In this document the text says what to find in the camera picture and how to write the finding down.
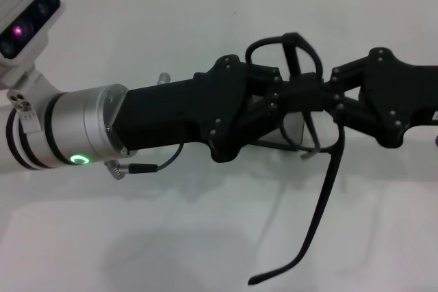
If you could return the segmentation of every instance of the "green light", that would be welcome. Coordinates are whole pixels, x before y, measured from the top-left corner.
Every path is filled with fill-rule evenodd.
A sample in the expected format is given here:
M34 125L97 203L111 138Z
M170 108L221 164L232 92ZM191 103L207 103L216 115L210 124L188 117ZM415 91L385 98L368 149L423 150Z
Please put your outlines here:
M90 162L90 160L84 157L83 155L73 155L70 158L70 161L76 164L87 164L88 162Z

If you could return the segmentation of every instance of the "white surface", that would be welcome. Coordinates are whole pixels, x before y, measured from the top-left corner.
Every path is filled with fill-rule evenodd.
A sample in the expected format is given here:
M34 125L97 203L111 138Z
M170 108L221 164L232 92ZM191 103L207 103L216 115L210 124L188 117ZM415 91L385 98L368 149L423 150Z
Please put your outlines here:
M438 64L437 1L66 0L37 65L62 90L138 88L163 71L181 80L227 53L242 58L251 42L286 31L315 47L326 78L376 46ZM280 48L255 59L284 69ZM330 137L330 120L320 119ZM302 162L248 147L217 164L193 144L167 170L122 181L99 163L0 176L0 291L436 291L437 134L414 129L401 149L387 150L348 131L308 254L253 288L252 274L301 246L326 156ZM174 151L136 161L161 163Z

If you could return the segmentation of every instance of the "white table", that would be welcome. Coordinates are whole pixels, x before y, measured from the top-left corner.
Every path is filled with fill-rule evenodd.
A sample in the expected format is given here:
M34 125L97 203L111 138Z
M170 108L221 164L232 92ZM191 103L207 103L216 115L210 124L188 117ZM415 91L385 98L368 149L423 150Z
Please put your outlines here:
M438 0L66 0L38 69L62 90L153 85L243 58L262 37L299 31L331 68L389 47L438 64ZM256 61L285 68L281 49ZM330 119L322 135L331 135ZM348 131L344 160L311 249L289 262L328 164L245 148L217 164L186 146L167 170L115 181L103 164L0 177L0 291L436 291L438 130L386 150ZM141 152L161 163L175 147Z

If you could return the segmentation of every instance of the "black band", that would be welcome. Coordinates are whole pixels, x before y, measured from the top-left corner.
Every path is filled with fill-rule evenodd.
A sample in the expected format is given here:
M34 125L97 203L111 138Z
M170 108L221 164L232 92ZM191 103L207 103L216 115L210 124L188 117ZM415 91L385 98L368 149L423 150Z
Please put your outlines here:
M29 140L27 140L27 135L25 134L25 132L23 130L23 125L21 124L21 121L20 121L20 125L18 126L18 135L20 136L21 147L25 151L25 154L27 155L29 160L32 161L38 167L41 167L44 169L51 169L50 167L45 165L43 162L38 160L38 158L35 156L34 152L32 152L32 149L30 148L30 145L29 145Z
M60 97L64 95L64 93L58 94L54 96L46 108L46 113L44 115L44 132L46 134L46 141L49 145L53 155L60 160L62 163L68 164L68 165L75 165L74 163L70 162L68 159L66 159L59 148L56 146L55 138L53 137L53 131L52 131L52 113L53 109L55 108L55 104Z
M16 110L12 109L11 113L8 117L8 122L6 123L6 141L8 142L9 149L16 159L16 161L21 164L24 168L28 170L38 170L34 167L31 167L27 162L21 157L20 153L16 149L14 143L14 119L15 119Z

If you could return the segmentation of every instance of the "camera lens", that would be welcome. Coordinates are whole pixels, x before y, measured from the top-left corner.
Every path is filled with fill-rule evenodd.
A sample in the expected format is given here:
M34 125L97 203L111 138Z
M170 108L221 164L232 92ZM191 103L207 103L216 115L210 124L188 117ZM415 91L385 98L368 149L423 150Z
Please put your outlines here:
M0 41L0 52L3 56L9 58L14 54L14 44L10 40Z
M12 37L16 40L26 40L32 35L33 26L30 22L18 20L12 26Z
M46 3L40 2L37 5L38 7L38 13L40 13L43 16L46 16L49 13L49 8L47 7Z

